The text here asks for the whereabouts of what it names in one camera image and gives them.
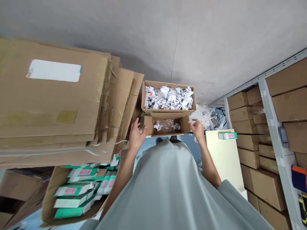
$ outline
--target brown cardboard box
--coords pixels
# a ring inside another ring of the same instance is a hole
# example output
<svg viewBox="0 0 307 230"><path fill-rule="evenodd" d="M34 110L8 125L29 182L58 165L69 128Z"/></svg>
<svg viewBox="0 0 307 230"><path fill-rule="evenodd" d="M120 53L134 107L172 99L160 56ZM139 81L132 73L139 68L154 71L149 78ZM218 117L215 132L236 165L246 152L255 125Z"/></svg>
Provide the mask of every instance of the brown cardboard box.
<svg viewBox="0 0 307 230"><path fill-rule="evenodd" d="M253 115L254 124L267 124L265 113Z"/></svg>
<svg viewBox="0 0 307 230"><path fill-rule="evenodd" d="M247 149L251 151L258 150L259 137L258 135L237 135L237 147L241 149Z"/></svg>
<svg viewBox="0 0 307 230"><path fill-rule="evenodd" d="M307 120L307 87L272 97L278 121Z"/></svg>
<svg viewBox="0 0 307 230"><path fill-rule="evenodd" d="M279 175L265 169L250 169L255 195L275 207L284 211L286 206Z"/></svg>
<svg viewBox="0 0 307 230"><path fill-rule="evenodd" d="M287 210L283 212L277 211L266 202L258 199L260 214L265 220L272 225L274 229L278 230L291 230L291 221Z"/></svg>
<svg viewBox="0 0 307 230"><path fill-rule="evenodd" d="M289 142L289 150L307 153L307 121L283 123Z"/></svg>
<svg viewBox="0 0 307 230"><path fill-rule="evenodd" d="M157 131L154 128L154 124L159 122L162 124L162 120L174 119L174 124L180 124L180 130L178 133L172 132L165 134L162 130ZM184 113L152 113L152 117L144 116L144 125L147 126L146 137L158 137L158 136L171 136L171 135L182 135L191 131L189 125L189 116L185 116Z"/></svg>
<svg viewBox="0 0 307 230"><path fill-rule="evenodd" d="M260 213L258 197L248 190L247 190L247 200Z"/></svg>
<svg viewBox="0 0 307 230"><path fill-rule="evenodd" d="M259 156L260 159L260 167L264 168L270 172L276 173L279 175L277 162L275 159Z"/></svg>
<svg viewBox="0 0 307 230"><path fill-rule="evenodd" d="M256 86L250 89L249 91L247 91L246 95L247 95L249 105L262 101L259 86Z"/></svg>
<svg viewBox="0 0 307 230"><path fill-rule="evenodd" d="M307 58L268 77L271 96L282 94L307 85Z"/></svg>
<svg viewBox="0 0 307 230"><path fill-rule="evenodd" d="M192 104L192 109L191 110L154 110L154 109L145 109L145 102L147 93L146 93L146 86L152 86L154 88L161 88L162 86L167 85L169 88L176 88L180 87L183 89L186 89L188 86L187 85L179 85L179 84L173 84L173 83L166 83L166 82L159 82L159 81L143 81L143 89L142 89L142 110L145 113L185 113L186 115L191 115L195 110L196 110L196 96L195 96L195 90L193 86L190 86L192 91L194 92L192 94L193 98L193 104Z"/></svg>
<svg viewBox="0 0 307 230"><path fill-rule="evenodd" d="M256 134L257 128L253 120L232 122L232 128L238 134Z"/></svg>
<svg viewBox="0 0 307 230"><path fill-rule="evenodd" d="M271 136L269 134L259 135L259 140L260 140L260 143L262 143L262 144L272 145L272 139L271 139Z"/></svg>
<svg viewBox="0 0 307 230"><path fill-rule="evenodd" d="M241 165L241 171L242 171L242 178L243 178L243 184L244 186L254 192L254 187L253 187L253 183L252 183L252 177L251 177L251 174L250 174L250 168L243 165L243 164L240 164Z"/></svg>
<svg viewBox="0 0 307 230"><path fill-rule="evenodd" d="M258 148L260 155L275 159L275 153L272 145L259 144Z"/></svg>
<svg viewBox="0 0 307 230"><path fill-rule="evenodd" d="M230 121L252 120L253 114L263 113L264 110L253 106L244 106L235 110L229 111Z"/></svg>
<svg viewBox="0 0 307 230"><path fill-rule="evenodd" d="M259 151L250 151L238 148L240 163L251 168L260 168Z"/></svg>
<svg viewBox="0 0 307 230"><path fill-rule="evenodd" d="M256 128L259 134L270 134L268 124L256 124Z"/></svg>
<svg viewBox="0 0 307 230"><path fill-rule="evenodd" d="M248 105L246 92L239 92L227 100L230 111Z"/></svg>

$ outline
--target person's left hand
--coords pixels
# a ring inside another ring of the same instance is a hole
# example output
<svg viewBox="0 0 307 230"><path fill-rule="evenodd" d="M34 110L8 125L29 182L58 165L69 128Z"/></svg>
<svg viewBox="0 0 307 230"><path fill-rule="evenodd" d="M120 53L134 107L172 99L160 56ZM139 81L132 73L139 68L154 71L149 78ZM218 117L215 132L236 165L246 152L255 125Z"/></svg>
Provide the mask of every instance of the person's left hand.
<svg viewBox="0 0 307 230"><path fill-rule="evenodd" d="M141 133L139 130L139 126L141 123L138 122L138 118L131 124L131 130L129 135L129 141L130 141L130 148L139 151L141 148L141 145L143 144L146 132L147 132L147 126L144 127L143 132Z"/></svg>

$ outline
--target white label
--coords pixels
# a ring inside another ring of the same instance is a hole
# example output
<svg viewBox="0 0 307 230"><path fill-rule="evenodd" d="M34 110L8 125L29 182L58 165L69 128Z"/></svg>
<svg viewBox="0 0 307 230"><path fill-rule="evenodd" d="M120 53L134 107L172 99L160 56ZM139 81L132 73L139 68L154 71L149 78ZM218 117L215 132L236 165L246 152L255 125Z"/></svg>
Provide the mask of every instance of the white label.
<svg viewBox="0 0 307 230"><path fill-rule="evenodd" d="M273 119L268 119L268 125L269 126L275 126Z"/></svg>
<svg viewBox="0 0 307 230"><path fill-rule="evenodd" d="M277 157L276 159L277 159L277 164L278 165L283 166L283 167L285 166L283 158Z"/></svg>
<svg viewBox="0 0 307 230"><path fill-rule="evenodd" d="M33 79L78 82L81 69L81 65L34 59L31 62L26 77Z"/></svg>
<svg viewBox="0 0 307 230"><path fill-rule="evenodd" d="M261 93L261 97L265 97L266 96L266 90L260 91Z"/></svg>

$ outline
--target white shipping label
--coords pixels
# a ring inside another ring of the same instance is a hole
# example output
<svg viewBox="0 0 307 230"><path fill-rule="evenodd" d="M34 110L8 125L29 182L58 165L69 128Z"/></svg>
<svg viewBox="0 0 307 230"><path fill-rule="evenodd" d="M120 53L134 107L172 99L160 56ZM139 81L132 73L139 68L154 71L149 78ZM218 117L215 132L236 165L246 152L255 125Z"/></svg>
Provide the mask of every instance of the white shipping label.
<svg viewBox="0 0 307 230"><path fill-rule="evenodd" d="M81 70L81 65L34 59L31 62L26 77L33 79L78 82Z"/></svg>

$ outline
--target person's right hand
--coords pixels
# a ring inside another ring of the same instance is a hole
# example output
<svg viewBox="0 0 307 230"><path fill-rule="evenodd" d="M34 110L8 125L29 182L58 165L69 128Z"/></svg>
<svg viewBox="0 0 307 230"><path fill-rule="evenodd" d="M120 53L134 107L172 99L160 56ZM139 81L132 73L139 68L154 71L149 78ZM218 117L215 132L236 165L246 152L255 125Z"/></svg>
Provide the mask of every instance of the person's right hand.
<svg viewBox="0 0 307 230"><path fill-rule="evenodd" d="M205 141L204 126L202 125L202 123L198 119L192 119L192 120L196 121L196 122L194 124L189 122L189 124L190 124L191 130L192 130L194 136L196 137L197 141L198 142Z"/></svg>

